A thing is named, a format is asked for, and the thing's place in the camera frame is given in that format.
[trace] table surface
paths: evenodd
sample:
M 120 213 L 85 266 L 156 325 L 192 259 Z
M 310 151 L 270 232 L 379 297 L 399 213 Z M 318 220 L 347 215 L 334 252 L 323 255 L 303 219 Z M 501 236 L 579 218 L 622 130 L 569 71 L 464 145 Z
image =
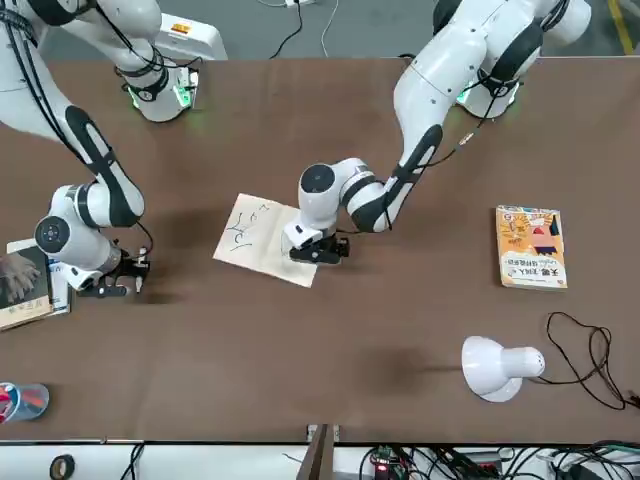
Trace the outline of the table surface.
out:
M 53 395 L 44 417 L 0 438 L 301 441 L 322 422 L 340 424 L 345 441 L 637 438 L 638 413 L 579 386 L 526 383 L 509 403 L 485 403 L 464 383 L 460 349 L 470 335 L 532 345 L 547 376 L 571 378 L 544 334 L 548 312 L 563 310 L 612 330 L 612 374 L 640 388 L 638 60 L 540 61 L 502 118 L 425 174 L 393 232 L 353 238 L 352 258 L 319 270 L 311 289 L 212 260 L 240 192 L 295 205 L 306 166 L 349 156 L 386 177 L 401 154 L 392 95 L 404 68 L 208 64 L 196 110 L 155 125 L 129 107 L 110 65 L 54 65 L 144 192 L 154 265 L 139 298 L 82 299 L 69 316 L 0 333 L 0 377 Z M 440 155 L 475 122 L 454 108 Z M 32 234 L 58 186 L 90 176 L 47 140 L 2 128 L 0 144 L 4 243 Z M 498 204 L 562 211 L 567 292 L 499 285 Z M 560 322 L 557 336 L 587 371 L 587 332 Z

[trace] book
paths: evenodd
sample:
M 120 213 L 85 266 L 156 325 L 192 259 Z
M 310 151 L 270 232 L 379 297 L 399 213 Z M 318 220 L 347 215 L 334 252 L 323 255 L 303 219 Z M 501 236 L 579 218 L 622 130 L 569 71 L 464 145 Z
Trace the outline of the book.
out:
M 36 241 L 33 238 L 18 240 L 7 244 L 7 253 L 35 246 Z M 53 305 L 53 312 L 49 316 L 69 313 L 71 311 L 71 287 L 62 274 L 62 263 L 47 257 L 47 269 L 51 280 L 51 304 Z
M 47 257 L 29 247 L 0 258 L 0 330 L 17 327 L 53 311 Z M 21 285 L 22 298 L 13 286 Z
M 505 287 L 564 290 L 567 272 L 558 210 L 496 209 L 500 277 Z

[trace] floor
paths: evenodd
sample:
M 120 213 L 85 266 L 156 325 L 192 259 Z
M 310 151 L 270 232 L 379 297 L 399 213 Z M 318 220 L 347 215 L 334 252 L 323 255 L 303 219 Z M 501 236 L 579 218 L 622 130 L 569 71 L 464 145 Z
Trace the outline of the floor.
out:
M 281 3 L 284 0 L 263 0 Z M 316 0 L 302 7 L 302 32 L 287 43 L 282 57 L 323 56 L 320 36 L 336 0 Z M 612 18 L 618 0 L 587 0 L 593 17 L 586 34 L 563 49 L 545 55 L 623 55 Z M 220 30 L 230 59 L 265 59 L 298 26 L 295 8 L 270 8 L 258 0 L 158 0 L 163 12 L 214 25 Z M 418 52 L 431 38 L 434 0 L 342 0 L 326 46 L 335 57 L 385 57 Z M 640 20 L 623 11 L 632 44 L 640 41 Z M 57 30 L 44 47 L 50 60 L 99 58 L 98 52 Z

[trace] white robotic arm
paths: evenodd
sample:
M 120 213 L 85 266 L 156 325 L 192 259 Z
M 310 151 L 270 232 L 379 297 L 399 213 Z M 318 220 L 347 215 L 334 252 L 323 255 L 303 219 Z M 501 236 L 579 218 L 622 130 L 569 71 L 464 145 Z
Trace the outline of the white robotic arm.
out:
M 440 0 L 434 38 L 394 91 L 404 151 L 392 175 L 381 182 L 357 158 L 309 167 L 298 188 L 300 215 L 285 227 L 291 258 L 337 264 L 349 255 L 348 241 L 336 237 L 340 206 L 360 232 L 390 229 L 437 151 L 459 94 L 473 85 L 463 106 L 484 119 L 501 115 L 540 55 L 543 34 L 553 31 L 544 29 L 551 20 L 557 36 L 577 38 L 590 8 L 584 0 Z
M 65 25 L 89 41 L 114 61 L 149 120 L 167 121 L 188 108 L 176 88 L 184 72 L 167 64 L 151 43 L 161 21 L 155 0 L 104 3 L 103 9 L 95 0 L 0 0 L 0 43 L 9 47 L 0 49 L 0 122 L 63 143 L 95 176 L 91 183 L 55 192 L 35 239 L 63 263 L 71 286 L 99 297 L 129 291 L 115 282 L 108 285 L 107 276 L 135 277 L 141 287 L 149 265 L 146 252 L 131 256 L 99 229 L 136 225 L 144 200 L 95 123 L 57 88 L 35 39 L 46 26 Z M 120 38 L 113 22 L 133 32 L 131 40 Z

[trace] cup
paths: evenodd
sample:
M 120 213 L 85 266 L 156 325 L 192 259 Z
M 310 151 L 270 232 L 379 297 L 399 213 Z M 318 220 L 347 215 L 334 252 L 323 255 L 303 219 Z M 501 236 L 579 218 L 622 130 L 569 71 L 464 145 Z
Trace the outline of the cup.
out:
M 42 384 L 0 383 L 0 423 L 33 420 L 49 405 L 49 390 Z

